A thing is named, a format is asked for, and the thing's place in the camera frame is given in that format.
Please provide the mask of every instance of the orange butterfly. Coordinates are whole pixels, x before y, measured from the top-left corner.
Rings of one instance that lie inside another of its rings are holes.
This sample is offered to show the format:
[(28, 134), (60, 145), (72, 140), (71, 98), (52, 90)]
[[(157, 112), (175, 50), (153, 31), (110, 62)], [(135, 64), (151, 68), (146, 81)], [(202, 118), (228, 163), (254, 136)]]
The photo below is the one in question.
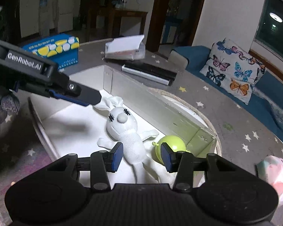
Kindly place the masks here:
[(239, 92), (243, 95), (246, 96), (248, 94), (248, 84), (239, 84), (238, 82), (236, 82), (235, 80), (231, 79), (232, 83), (230, 84), (230, 88), (232, 91), (237, 90), (237, 92)]

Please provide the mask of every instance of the stuffed bunny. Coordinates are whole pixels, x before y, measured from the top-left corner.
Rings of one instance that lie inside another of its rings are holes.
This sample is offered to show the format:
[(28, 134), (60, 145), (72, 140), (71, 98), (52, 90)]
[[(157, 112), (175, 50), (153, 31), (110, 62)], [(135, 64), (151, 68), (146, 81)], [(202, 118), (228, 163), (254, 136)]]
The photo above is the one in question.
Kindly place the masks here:
[[(94, 107), (99, 110), (108, 110), (106, 128), (109, 134), (118, 142), (123, 143), (124, 158), (133, 166), (136, 183), (142, 183), (147, 172), (144, 166), (153, 170), (158, 176), (158, 182), (174, 183), (174, 175), (167, 172), (166, 168), (147, 156), (143, 141), (159, 135), (157, 130), (137, 133), (137, 121), (126, 108), (122, 107), (123, 99), (120, 97), (102, 98)], [(117, 142), (106, 141), (100, 138), (97, 145), (112, 149)]]

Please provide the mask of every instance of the wooden door frame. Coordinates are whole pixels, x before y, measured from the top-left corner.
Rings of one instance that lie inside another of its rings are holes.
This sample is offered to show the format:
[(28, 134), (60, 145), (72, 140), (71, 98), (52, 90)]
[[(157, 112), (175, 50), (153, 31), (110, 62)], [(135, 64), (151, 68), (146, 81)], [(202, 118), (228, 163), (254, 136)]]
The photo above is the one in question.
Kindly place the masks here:
[[(157, 52), (160, 45), (161, 34), (165, 24), (166, 13), (170, 0), (154, 0), (153, 10), (148, 31), (146, 49), (151, 52)], [(187, 44), (191, 46), (196, 34), (197, 26), (200, 20), (204, 0), (194, 0), (198, 6), (193, 10), (195, 15), (194, 22), (191, 26), (191, 33), (188, 37)]]

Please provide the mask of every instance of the rabbit nose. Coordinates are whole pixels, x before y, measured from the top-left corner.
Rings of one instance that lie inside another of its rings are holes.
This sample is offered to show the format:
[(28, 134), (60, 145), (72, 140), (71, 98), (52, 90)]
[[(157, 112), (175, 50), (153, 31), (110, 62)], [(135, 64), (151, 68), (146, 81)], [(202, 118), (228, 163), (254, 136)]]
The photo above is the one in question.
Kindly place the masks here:
[(128, 116), (125, 113), (120, 113), (117, 116), (117, 121), (120, 123), (125, 123), (128, 120)]

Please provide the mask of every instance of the gray tablecloth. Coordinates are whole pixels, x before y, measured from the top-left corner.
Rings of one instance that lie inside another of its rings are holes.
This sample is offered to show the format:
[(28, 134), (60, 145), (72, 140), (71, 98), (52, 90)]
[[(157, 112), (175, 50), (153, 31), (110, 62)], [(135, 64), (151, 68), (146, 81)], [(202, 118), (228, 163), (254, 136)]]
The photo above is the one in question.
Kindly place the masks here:
[[(104, 59), (105, 42), (85, 43), (79, 48), (79, 63), (64, 70), (70, 75), (81, 70), (106, 64), (121, 70), (121, 64)], [(283, 144), (261, 122), (189, 72), (150, 52), (142, 60), (165, 69), (178, 72), (172, 86), (165, 86), (147, 79), (132, 76), (146, 86), (169, 91), (197, 107), (214, 125), (222, 145), (222, 156), (255, 174), (255, 164), (268, 155), (283, 158)], [(10, 218), (4, 206), (4, 194), (11, 186), (28, 174), (50, 163), (39, 142), (24, 105), (17, 117), (11, 117), (2, 126), (5, 134), (0, 138), (0, 219), (5, 225)], [(283, 225), (283, 206), (272, 219), (275, 225)]]

